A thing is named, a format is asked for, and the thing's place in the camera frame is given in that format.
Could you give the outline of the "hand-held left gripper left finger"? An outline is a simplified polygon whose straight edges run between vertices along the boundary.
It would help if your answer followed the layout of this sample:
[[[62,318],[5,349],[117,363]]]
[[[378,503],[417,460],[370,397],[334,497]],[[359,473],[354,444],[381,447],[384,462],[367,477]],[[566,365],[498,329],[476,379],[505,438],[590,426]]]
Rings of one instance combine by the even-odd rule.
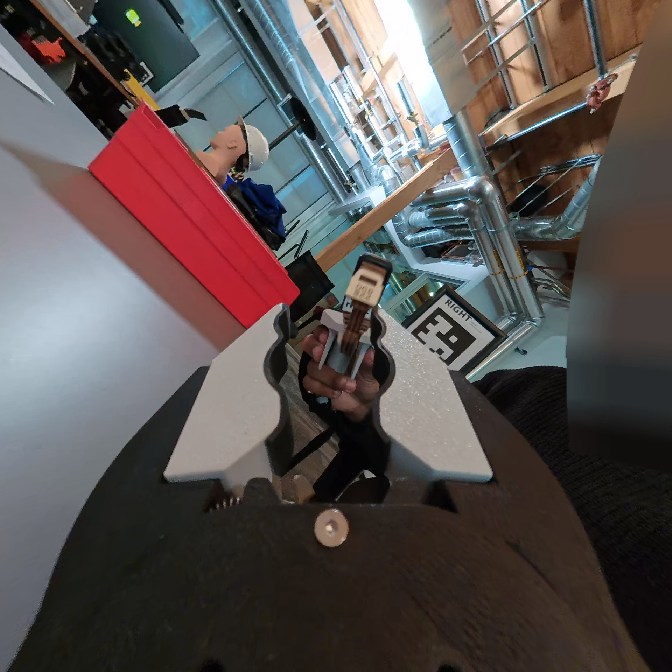
[[[278,304],[215,357],[164,470],[170,483],[278,480],[294,438],[281,381],[290,309]]]

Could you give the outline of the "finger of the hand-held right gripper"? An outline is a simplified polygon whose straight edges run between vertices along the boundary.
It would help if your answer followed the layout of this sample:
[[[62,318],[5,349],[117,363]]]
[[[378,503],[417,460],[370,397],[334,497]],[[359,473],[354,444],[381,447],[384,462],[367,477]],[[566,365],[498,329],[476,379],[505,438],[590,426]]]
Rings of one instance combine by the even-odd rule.
[[[345,331],[343,313],[335,309],[324,309],[321,315],[321,325],[329,330],[329,334],[318,368],[321,370],[324,366],[327,366],[339,374],[345,374],[347,356],[341,352],[341,343]]]
[[[362,366],[365,357],[369,352],[374,352],[374,346],[372,345],[371,336],[361,336],[359,343],[356,346],[354,354],[351,358],[350,366],[348,369],[349,380],[355,380],[359,370]]]

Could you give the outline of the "small wooden animal model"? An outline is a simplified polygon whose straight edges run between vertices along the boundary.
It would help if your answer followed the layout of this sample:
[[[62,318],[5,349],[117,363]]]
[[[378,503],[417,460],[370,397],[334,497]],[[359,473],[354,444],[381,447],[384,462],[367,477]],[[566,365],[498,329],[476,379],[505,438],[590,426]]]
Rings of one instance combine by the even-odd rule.
[[[369,328],[371,313],[378,306],[392,274],[392,263],[366,253],[357,261],[343,303],[343,326],[340,352],[353,356],[360,337]]]

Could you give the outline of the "grey desk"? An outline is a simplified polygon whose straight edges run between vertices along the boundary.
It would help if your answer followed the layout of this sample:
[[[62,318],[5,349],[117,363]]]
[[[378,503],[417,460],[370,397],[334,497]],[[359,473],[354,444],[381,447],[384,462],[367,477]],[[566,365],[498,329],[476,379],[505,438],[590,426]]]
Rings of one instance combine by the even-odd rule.
[[[89,172],[105,138],[1,72],[1,670],[120,450],[244,327]]]

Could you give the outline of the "person's right hand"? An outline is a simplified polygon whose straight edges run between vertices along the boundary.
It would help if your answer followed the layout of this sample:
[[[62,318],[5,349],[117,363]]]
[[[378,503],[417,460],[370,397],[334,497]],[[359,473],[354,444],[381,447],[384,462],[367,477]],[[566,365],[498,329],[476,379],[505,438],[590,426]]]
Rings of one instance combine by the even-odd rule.
[[[307,373],[300,374],[299,382],[305,391],[330,399],[334,410],[359,423],[370,413],[380,391],[380,384],[374,376],[374,350],[366,352],[357,376],[350,380],[347,375],[337,373],[326,364],[319,367],[328,336],[329,330],[318,326],[303,339],[302,350],[308,355]]]

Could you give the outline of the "black office chair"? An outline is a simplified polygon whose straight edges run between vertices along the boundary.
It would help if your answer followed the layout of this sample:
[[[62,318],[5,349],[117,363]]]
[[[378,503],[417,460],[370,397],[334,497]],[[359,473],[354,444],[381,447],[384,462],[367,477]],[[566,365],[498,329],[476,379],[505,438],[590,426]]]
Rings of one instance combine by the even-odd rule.
[[[304,252],[287,267],[290,280],[299,290],[297,299],[290,305],[292,322],[311,313],[314,307],[334,288],[334,283],[316,262],[310,251]]]

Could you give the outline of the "wooden ceiling beam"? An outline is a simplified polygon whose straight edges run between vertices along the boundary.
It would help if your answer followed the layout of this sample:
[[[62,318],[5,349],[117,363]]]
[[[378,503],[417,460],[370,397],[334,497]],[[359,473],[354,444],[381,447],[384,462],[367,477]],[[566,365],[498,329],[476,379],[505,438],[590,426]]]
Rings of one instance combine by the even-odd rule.
[[[436,156],[421,171],[319,252],[315,256],[318,266],[324,272],[328,272],[383,227],[386,222],[402,212],[413,200],[434,187],[455,166],[455,156],[449,143],[445,141],[440,145]]]

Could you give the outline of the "blue jacket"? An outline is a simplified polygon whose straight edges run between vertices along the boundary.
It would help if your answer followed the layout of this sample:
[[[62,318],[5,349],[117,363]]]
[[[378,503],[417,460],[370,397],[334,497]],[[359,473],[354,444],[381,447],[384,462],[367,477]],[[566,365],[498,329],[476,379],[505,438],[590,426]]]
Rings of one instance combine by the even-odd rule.
[[[246,221],[272,251],[286,241],[283,216],[286,209],[275,196],[272,186],[258,184],[241,174],[227,175],[223,190]]]

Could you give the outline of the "red plastic bin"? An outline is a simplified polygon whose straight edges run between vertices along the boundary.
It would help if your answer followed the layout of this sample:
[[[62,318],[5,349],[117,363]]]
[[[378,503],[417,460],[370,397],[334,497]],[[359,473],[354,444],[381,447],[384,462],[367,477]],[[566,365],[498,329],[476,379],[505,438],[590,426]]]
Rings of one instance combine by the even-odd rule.
[[[89,171],[244,327],[299,297],[270,248],[146,103]]]

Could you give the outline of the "white hard hat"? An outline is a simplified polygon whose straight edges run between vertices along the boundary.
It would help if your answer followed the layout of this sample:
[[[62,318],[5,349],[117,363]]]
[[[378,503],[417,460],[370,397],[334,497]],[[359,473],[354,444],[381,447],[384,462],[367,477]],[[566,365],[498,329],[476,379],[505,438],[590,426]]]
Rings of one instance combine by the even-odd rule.
[[[256,172],[263,167],[270,155],[270,146],[265,136],[254,126],[249,126],[242,116],[237,119],[245,150],[237,159],[236,169],[238,172]]]

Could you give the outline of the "mannequin head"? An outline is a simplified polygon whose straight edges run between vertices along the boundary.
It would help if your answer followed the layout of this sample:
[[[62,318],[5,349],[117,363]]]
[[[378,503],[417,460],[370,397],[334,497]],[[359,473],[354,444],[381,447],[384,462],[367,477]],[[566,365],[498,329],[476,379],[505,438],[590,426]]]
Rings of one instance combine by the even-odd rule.
[[[244,173],[249,167],[247,136],[240,124],[232,124],[219,131],[210,141],[209,149],[195,152],[202,166],[221,187],[233,170]]]

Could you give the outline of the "black round lamp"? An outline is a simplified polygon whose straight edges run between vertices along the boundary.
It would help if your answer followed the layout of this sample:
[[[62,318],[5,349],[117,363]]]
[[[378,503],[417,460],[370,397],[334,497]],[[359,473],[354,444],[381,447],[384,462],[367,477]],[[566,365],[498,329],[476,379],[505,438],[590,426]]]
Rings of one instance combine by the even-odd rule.
[[[305,105],[294,96],[290,97],[288,105],[293,118],[292,132],[299,131],[309,140],[315,141],[317,139],[317,128]]]

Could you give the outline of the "red pipe clamp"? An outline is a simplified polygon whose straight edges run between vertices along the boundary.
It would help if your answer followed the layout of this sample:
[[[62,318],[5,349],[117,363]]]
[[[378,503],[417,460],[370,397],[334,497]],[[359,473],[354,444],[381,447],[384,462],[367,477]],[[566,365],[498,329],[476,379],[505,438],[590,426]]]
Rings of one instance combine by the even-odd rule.
[[[614,84],[617,78],[617,72],[613,72],[606,74],[604,77],[601,77],[592,84],[585,99],[585,103],[590,114],[593,114],[600,109],[600,107],[608,98],[611,91],[611,86]]]

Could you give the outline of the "smooth silver ventilation duct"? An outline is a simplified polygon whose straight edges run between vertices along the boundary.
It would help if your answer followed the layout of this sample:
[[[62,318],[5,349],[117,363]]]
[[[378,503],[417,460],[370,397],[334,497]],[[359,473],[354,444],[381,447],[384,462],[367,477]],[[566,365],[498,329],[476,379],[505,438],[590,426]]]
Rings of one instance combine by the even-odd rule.
[[[503,309],[497,326],[507,332],[504,345],[525,339],[540,326],[544,311],[495,182],[483,175],[454,181],[426,191],[412,203],[434,204],[447,206],[453,218],[468,225]]]

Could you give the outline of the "ribbed silver ventilation duct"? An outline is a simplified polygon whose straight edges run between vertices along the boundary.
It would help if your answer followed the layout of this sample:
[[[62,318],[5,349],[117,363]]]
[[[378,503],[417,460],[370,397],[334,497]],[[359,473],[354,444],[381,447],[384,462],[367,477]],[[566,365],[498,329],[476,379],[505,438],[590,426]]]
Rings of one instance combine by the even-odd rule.
[[[289,114],[289,100],[294,90],[275,66],[275,61],[258,33],[256,30],[248,29],[231,1],[211,1],[210,4],[220,15],[226,30],[239,47],[243,60],[251,68],[264,93],[273,103],[281,121],[289,128],[294,123],[293,117]],[[295,129],[290,136],[296,140],[309,165],[315,170],[335,203],[341,204],[353,198],[346,189],[339,170],[335,168],[335,161],[323,151],[322,142],[309,139],[298,129]]]

